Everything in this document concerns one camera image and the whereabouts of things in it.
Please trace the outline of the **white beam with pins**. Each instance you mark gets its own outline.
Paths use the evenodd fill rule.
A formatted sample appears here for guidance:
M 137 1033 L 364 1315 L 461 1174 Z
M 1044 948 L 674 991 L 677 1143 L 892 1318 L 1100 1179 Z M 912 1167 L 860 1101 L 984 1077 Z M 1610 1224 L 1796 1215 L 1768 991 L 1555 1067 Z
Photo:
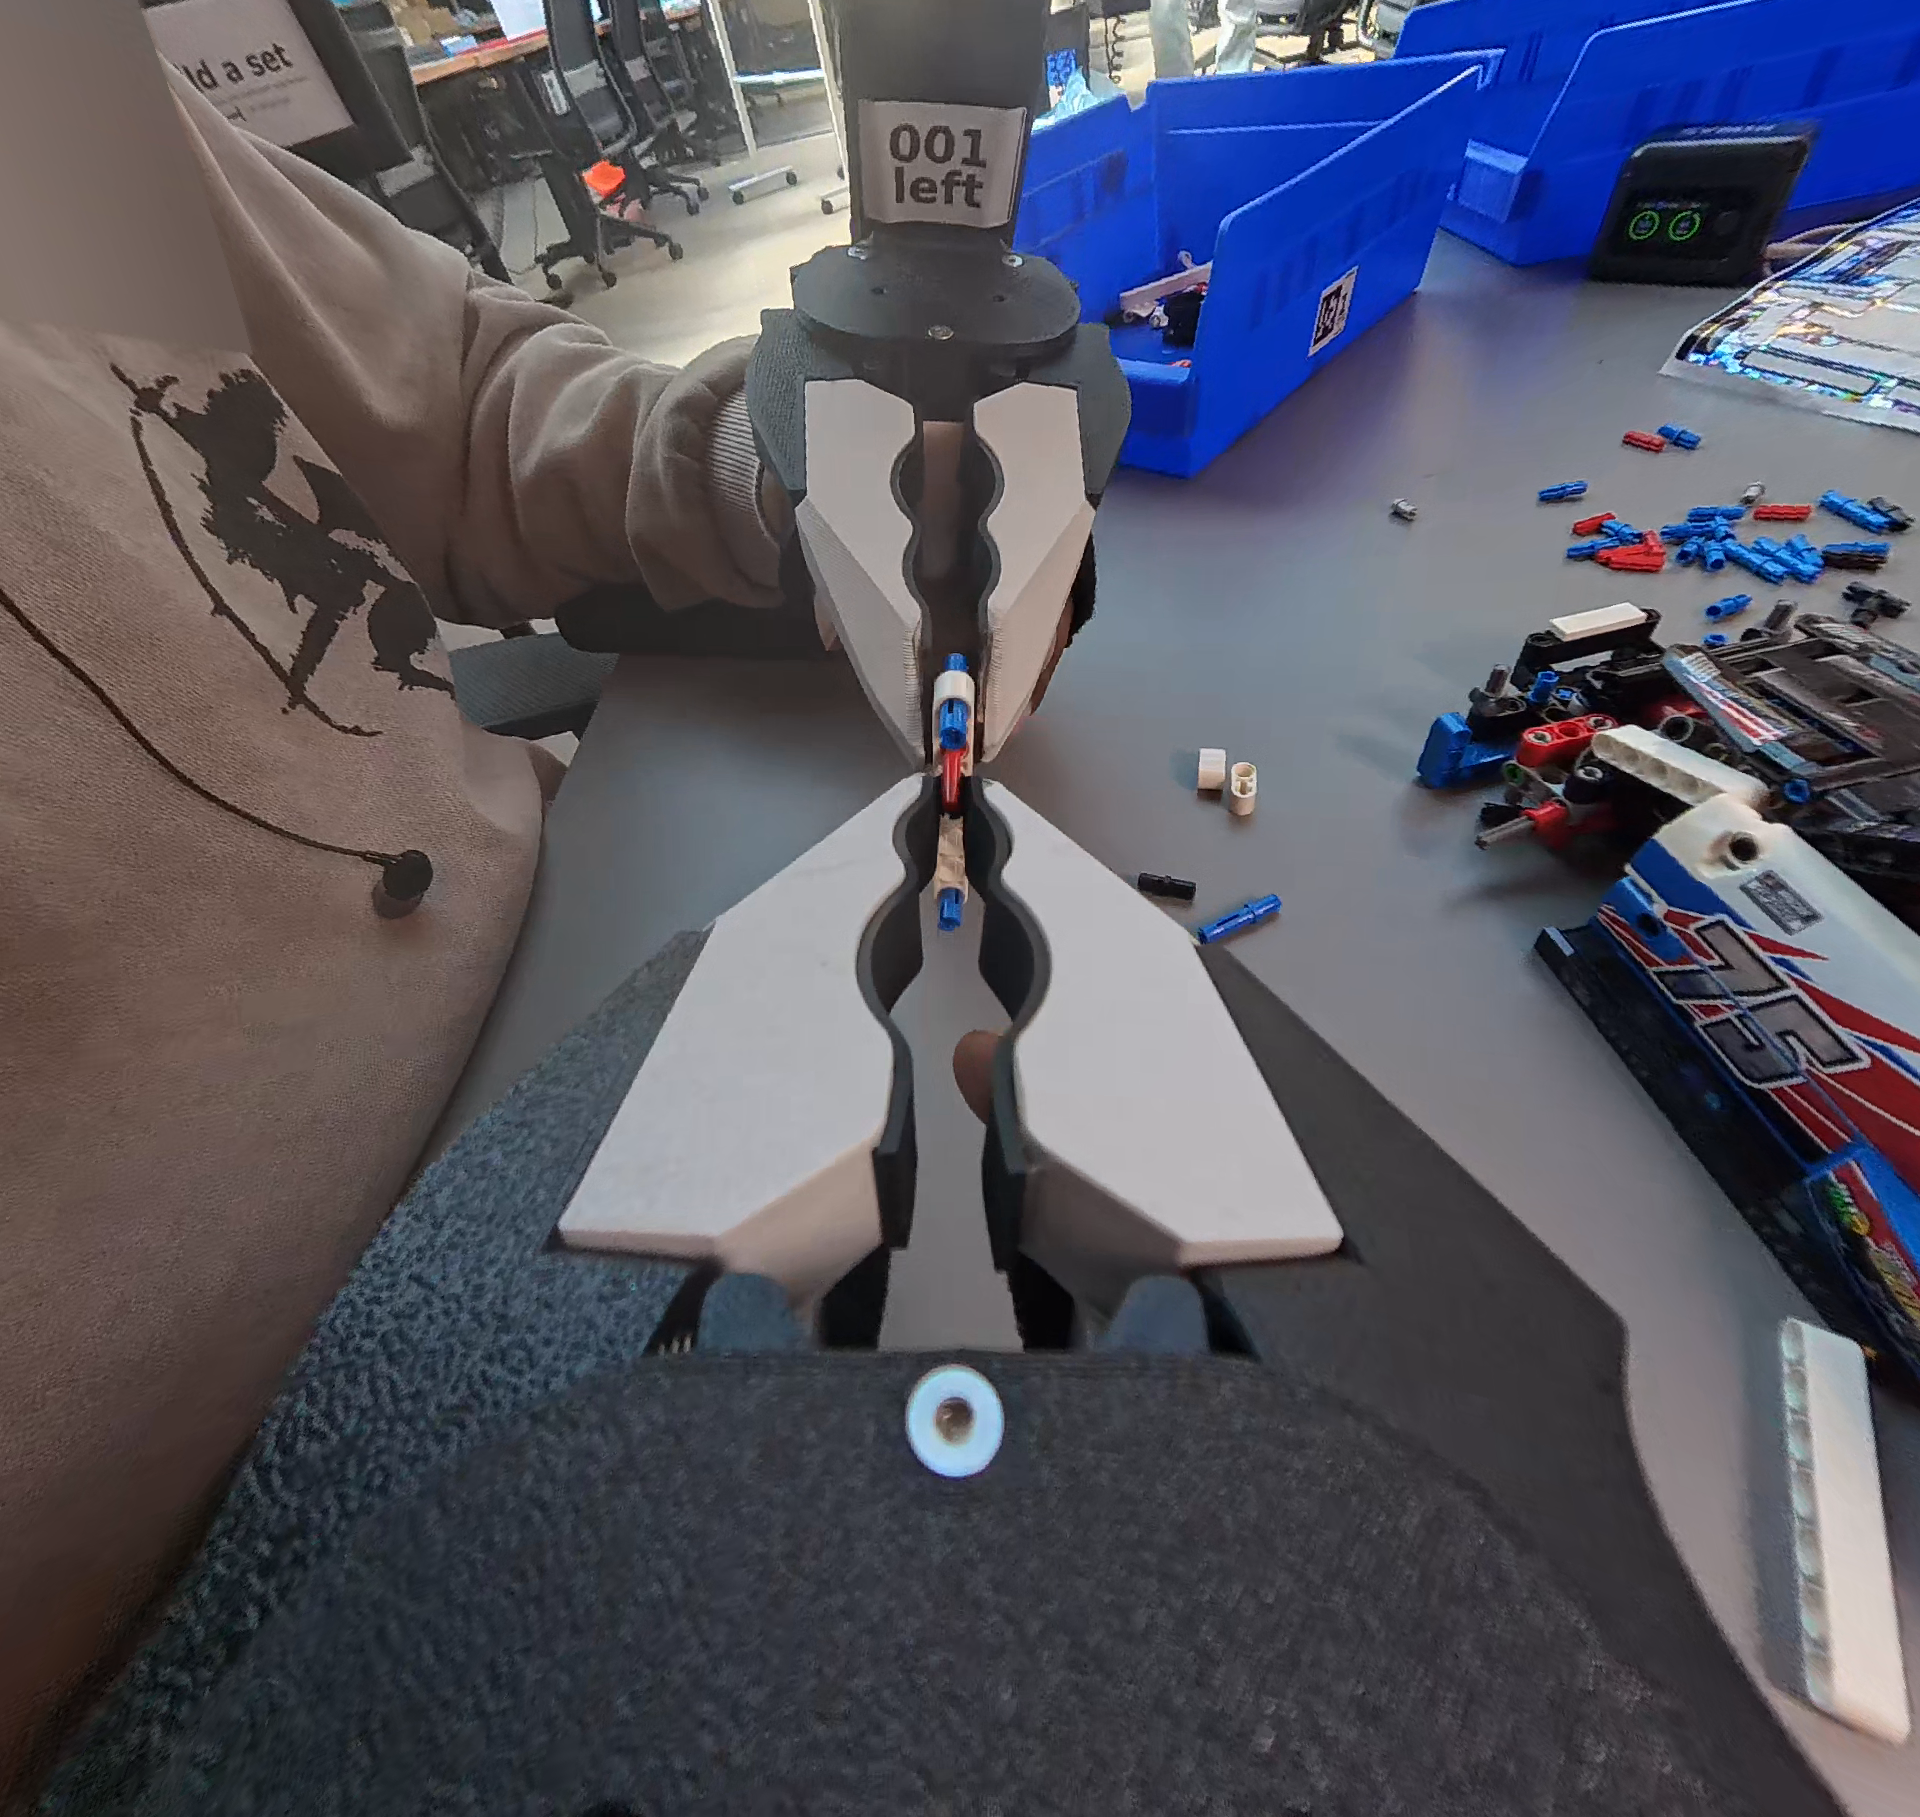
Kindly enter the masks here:
M 978 688 L 974 688 L 968 657 L 947 652 L 929 688 L 929 770 L 935 776 L 935 789 L 938 789 L 938 749 L 942 745 L 974 749 L 974 698 L 978 698 Z M 935 864 L 929 879 L 938 934 L 960 931 L 965 904 L 968 904 L 965 810 L 968 810 L 968 801 L 960 816 L 945 816 L 942 789 L 938 789 Z

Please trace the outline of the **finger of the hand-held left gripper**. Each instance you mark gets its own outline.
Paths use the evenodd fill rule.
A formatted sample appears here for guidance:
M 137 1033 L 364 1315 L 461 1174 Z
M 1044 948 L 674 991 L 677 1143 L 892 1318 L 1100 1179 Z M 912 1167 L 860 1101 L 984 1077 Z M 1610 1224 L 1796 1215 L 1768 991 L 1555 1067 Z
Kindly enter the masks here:
M 972 411 L 987 503 L 968 546 L 974 751 L 993 764 L 1032 716 L 1061 652 L 1069 590 L 1090 540 L 1082 419 L 1069 387 L 1008 387 Z
M 915 448 L 906 400 L 854 379 L 811 379 L 802 400 L 802 555 L 839 652 L 912 770 L 926 760 L 924 606 L 909 585 L 915 527 L 899 461 Z

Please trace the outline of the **shiny sticker sheet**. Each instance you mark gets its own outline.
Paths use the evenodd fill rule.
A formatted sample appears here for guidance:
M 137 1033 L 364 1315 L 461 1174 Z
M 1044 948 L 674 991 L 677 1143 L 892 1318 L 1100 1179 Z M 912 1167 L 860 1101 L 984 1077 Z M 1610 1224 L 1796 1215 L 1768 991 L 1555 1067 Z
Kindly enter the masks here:
M 1917 431 L 1917 199 L 1717 306 L 1674 342 L 1662 375 Z

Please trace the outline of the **pile of small connector pins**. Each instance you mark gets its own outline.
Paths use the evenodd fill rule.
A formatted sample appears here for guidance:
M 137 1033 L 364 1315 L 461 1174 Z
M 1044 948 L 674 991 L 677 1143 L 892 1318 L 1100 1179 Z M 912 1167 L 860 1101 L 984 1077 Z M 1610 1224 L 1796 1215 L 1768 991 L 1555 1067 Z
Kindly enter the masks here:
M 1656 593 L 1710 637 L 1805 600 L 1857 627 L 1917 627 L 1917 487 L 1857 481 L 1805 436 L 1747 452 L 1704 418 L 1607 425 L 1552 460 L 1530 534 L 1564 570 Z

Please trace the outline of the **person in beige hoodie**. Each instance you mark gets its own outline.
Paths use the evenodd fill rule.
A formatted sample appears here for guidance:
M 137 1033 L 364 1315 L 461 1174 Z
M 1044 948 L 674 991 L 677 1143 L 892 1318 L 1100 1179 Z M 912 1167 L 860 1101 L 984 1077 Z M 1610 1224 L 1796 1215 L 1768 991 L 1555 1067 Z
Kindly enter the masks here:
M 412 1174 L 514 936 L 541 797 L 245 357 L 2 328 L 2 1786 L 169 1580 Z

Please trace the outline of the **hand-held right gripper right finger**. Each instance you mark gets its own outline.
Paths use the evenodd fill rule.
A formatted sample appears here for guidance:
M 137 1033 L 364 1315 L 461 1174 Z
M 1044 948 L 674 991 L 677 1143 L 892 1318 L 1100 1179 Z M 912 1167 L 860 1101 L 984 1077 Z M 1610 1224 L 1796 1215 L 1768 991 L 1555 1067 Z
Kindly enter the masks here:
M 1340 1244 L 1197 942 L 993 779 L 972 794 L 978 970 L 1005 1027 L 981 1158 L 996 1268 L 1109 1315 L 1140 1277 Z

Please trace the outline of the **large blue plastic bin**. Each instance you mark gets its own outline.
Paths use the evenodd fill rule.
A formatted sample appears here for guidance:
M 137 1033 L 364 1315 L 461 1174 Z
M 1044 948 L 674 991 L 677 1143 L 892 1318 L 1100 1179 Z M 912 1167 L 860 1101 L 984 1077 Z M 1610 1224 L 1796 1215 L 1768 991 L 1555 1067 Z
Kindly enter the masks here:
M 1440 227 L 1512 264 L 1586 257 L 1619 170 L 1679 124 L 1813 124 L 1789 214 L 1917 194 L 1917 0 L 1443 0 L 1395 57 L 1482 52 Z

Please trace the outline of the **brick-built toy race car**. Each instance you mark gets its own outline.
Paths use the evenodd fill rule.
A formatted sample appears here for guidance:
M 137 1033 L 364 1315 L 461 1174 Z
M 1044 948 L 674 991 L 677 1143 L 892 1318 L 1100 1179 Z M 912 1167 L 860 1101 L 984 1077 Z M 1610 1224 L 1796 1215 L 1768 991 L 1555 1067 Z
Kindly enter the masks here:
M 1610 861 L 1537 958 L 1789 1279 L 1917 1392 L 1917 652 L 1778 601 L 1662 645 L 1573 610 L 1428 725 L 1474 845 Z

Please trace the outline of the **blue plastic bin with tag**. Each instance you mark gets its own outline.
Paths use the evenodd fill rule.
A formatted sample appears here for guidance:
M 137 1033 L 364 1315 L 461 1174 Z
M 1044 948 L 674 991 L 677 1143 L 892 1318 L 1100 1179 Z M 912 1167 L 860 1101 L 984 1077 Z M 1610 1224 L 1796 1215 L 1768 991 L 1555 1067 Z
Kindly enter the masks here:
M 1112 321 L 1124 293 L 1209 267 L 1188 342 L 1112 325 L 1129 385 L 1117 461 L 1194 476 L 1428 267 L 1492 50 L 1151 84 L 1047 123 L 1015 248 Z

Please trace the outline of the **wooden table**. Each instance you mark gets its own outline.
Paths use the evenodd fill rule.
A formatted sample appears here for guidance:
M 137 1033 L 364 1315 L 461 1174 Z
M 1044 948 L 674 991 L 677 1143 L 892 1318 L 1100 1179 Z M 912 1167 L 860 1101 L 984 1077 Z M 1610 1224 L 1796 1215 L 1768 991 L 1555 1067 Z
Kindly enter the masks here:
M 671 0 L 660 5 L 660 11 L 666 24 L 689 27 L 702 15 L 702 0 Z M 547 50 L 547 33 L 546 27 L 537 27 L 537 29 L 526 29 L 525 35 L 494 35 L 485 41 L 473 41 L 471 47 L 455 52 L 420 57 L 416 61 L 407 58 L 407 78 L 422 91 L 428 84 L 438 84 L 447 78 L 483 73 L 514 58 L 538 57 L 546 50 Z

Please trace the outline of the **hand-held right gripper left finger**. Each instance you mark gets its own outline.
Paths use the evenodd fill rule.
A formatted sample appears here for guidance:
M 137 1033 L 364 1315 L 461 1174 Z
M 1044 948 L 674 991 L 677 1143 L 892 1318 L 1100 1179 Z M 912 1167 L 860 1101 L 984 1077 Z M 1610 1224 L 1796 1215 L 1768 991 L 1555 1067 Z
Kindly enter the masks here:
M 881 1244 L 893 1043 L 854 964 L 917 794 L 899 779 L 707 927 L 558 1218 L 562 1249 L 769 1277 L 804 1307 Z

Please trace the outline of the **loose white brick beam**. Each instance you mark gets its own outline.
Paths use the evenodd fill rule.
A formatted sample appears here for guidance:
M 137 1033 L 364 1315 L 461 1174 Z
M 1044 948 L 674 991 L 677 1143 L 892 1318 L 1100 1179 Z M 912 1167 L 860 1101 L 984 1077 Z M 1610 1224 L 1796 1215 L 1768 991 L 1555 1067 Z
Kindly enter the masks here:
M 1761 1677 L 1881 1746 L 1910 1740 L 1868 1368 L 1857 1341 L 1778 1318 L 1749 1356 L 1747 1513 Z

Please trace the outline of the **person's left forearm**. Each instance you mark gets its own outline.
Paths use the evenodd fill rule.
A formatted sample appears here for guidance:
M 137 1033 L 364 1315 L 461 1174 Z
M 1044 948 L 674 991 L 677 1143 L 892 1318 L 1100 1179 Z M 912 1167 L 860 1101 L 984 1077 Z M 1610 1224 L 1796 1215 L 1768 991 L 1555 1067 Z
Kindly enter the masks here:
M 169 78 L 254 363 L 438 616 L 780 606 L 793 534 L 748 415 L 754 337 L 681 367 L 473 267 Z

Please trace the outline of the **black device with green display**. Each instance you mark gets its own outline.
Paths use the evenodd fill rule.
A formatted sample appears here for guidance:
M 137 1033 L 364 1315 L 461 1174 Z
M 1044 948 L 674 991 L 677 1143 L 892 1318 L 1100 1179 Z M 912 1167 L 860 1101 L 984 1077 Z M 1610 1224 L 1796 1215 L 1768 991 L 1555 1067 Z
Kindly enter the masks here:
M 1619 285 L 1747 288 L 1813 155 L 1813 123 L 1674 124 L 1622 164 L 1586 275 Z

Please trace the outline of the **grey desk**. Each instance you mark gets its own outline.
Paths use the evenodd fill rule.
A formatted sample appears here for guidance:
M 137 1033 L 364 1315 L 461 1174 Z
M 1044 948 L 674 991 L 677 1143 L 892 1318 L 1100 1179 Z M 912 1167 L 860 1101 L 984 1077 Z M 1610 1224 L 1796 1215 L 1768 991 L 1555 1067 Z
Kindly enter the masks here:
M 996 764 L 1112 870 L 1197 882 L 1200 915 L 1279 891 L 1228 948 L 1580 1274 L 1626 1331 L 1634 1440 L 1717 1625 L 1761 1664 L 1747 1374 L 1805 1313 L 1741 1210 L 1533 955 L 1598 885 L 1473 848 L 1473 806 L 1409 782 L 1434 712 L 1559 610 L 1631 597 L 1530 534 L 1530 496 L 1603 422 L 1704 418 L 1747 452 L 1805 436 L 1857 481 L 1917 487 L 1917 436 L 1661 375 L 1710 293 L 1589 285 L 1440 237 L 1413 302 L 1194 481 L 1124 472 L 1096 509 L 1096 613 Z M 1407 497 L 1419 518 L 1389 515 Z M 1200 745 L 1251 758 L 1230 824 Z M 827 666 L 625 658 L 546 825 L 502 991 L 435 1133 L 473 1115 L 677 931 L 702 925 L 903 772 Z M 950 1049 L 996 1001 L 978 918 L 899 1006 Z M 887 1341 L 1009 1340 L 978 1224 L 978 1140 L 920 1061 L 920 1200 Z M 1855 1814 L 1917 1811 L 1910 1743 L 1764 1693 Z

